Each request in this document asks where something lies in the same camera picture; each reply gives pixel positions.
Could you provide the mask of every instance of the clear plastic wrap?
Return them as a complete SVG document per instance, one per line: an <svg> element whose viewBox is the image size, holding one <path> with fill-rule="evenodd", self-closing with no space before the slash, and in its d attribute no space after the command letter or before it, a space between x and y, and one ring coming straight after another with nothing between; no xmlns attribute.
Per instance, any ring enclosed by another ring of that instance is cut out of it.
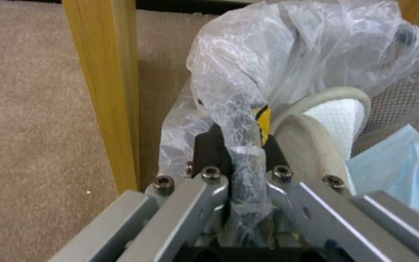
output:
<svg viewBox="0 0 419 262"><path fill-rule="evenodd" d="M179 184L187 161L193 159L195 137L208 131L212 124L206 113L196 109L187 82L161 128L158 176L171 176Z"/></svg>
<svg viewBox="0 0 419 262"><path fill-rule="evenodd" d="M253 109L276 115L334 86L376 96L419 68L419 28L392 0L262 2L206 24L187 68L194 104L184 91L163 124L160 174L183 175L195 136L214 121L235 171L224 244L266 246L272 208Z"/></svg>

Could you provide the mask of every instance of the beige carpet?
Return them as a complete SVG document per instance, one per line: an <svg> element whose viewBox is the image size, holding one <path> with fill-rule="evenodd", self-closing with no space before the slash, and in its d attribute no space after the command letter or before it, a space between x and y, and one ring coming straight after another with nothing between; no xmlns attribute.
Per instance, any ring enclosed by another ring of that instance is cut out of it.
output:
<svg viewBox="0 0 419 262"><path fill-rule="evenodd" d="M211 17L138 11L141 176ZM45 261L116 197L61 5L0 2L0 261Z"/></svg>

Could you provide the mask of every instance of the metal mesh basket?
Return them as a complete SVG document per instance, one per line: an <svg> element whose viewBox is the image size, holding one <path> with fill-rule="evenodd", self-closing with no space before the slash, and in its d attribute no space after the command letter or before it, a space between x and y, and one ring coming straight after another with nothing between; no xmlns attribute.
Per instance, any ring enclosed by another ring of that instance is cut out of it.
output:
<svg viewBox="0 0 419 262"><path fill-rule="evenodd" d="M368 123L355 142L352 155L382 141L406 124L419 132L419 69L372 99Z"/></svg>

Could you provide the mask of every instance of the metal bracket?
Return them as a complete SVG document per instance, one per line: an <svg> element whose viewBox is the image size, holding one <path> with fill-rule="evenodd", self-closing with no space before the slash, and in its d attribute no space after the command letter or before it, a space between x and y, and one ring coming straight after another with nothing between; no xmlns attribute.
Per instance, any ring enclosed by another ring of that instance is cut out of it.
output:
<svg viewBox="0 0 419 262"><path fill-rule="evenodd" d="M171 261L184 243L193 245L215 207L226 203L228 179L184 179L119 257L120 262Z"/></svg>
<svg viewBox="0 0 419 262"><path fill-rule="evenodd" d="M268 196L311 245L336 244L356 261L419 261L419 257L320 181L278 183Z"/></svg>

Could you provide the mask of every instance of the gray metal frame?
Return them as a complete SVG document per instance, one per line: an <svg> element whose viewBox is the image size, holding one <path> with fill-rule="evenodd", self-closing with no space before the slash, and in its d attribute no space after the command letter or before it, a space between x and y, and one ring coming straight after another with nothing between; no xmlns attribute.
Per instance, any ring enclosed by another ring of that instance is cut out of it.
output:
<svg viewBox="0 0 419 262"><path fill-rule="evenodd" d="M200 174L184 179L118 261L171 261L184 243L196 242L214 209L225 204L227 196L225 176L218 182L203 181Z"/></svg>
<svg viewBox="0 0 419 262"><path fill-rule="evenodd" d="M115 261L157 210L153 197L125 191L49 261Z"/></svg>

